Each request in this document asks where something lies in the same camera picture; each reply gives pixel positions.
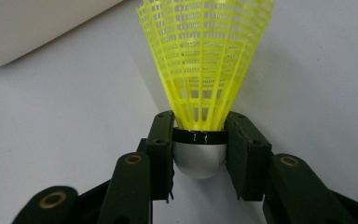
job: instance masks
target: shuttlecock cork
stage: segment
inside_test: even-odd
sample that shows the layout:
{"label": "shuttlecock cork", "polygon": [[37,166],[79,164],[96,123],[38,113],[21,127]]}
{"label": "shuttlecock cork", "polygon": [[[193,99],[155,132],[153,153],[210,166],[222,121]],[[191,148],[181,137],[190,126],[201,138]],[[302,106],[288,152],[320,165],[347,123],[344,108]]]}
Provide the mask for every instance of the shuttlecock cork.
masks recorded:
{"label": "shuttlecock cork", "polygon": [[271,18],[270,0],[144,0],[137,8],[175,115],[178,168],[207,178],[226,157],[226,116]]}

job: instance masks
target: yellow shuttlecock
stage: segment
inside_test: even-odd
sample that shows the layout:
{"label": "yellow shuttlecock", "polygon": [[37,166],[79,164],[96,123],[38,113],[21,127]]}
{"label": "yellow shuttlecock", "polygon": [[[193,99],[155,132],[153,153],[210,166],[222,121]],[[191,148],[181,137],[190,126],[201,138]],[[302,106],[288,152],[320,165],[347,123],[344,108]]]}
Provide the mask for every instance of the yellow shuttlecock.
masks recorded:
{"label": "yellow shuttlecock", "polygon": [[144,0],[137,9],[180,129],[221,131],[270,0]]}

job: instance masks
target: white rounded tip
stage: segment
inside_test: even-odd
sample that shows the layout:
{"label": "white rounded tip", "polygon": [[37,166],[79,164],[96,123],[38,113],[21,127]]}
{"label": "white rounded tip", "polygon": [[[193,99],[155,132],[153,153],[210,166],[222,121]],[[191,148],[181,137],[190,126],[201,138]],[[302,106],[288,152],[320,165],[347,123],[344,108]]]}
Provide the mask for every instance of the white rounded tip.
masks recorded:
{"label": "white rounded tip", "polygon": [[206,179],[214,176],[225,164],[226,146],[173,142],[173,159],[185,175],[194,179]]}

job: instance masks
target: black band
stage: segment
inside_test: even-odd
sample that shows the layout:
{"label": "black band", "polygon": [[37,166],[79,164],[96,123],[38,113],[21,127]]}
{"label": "black band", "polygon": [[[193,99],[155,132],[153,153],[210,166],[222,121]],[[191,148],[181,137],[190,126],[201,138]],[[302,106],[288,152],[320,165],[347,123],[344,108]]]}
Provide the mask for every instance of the black band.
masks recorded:
{"label": "black band", "polygon": [[174,142],[194,145],[222,145],[227,143],[228,134],[226,131],[205,132],[173,128],[172,139]]}

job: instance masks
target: beige plastic object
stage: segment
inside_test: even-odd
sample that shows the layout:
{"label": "beige plastic object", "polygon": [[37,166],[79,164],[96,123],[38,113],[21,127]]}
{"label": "beige plastic object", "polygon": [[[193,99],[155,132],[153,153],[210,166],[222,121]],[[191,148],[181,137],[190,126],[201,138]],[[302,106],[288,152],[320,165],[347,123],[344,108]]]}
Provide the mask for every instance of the beige plastic object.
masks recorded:
{"label": "beige plastic object", "polygon": [[122,0],[0,0],[0,65],[10,63]]}

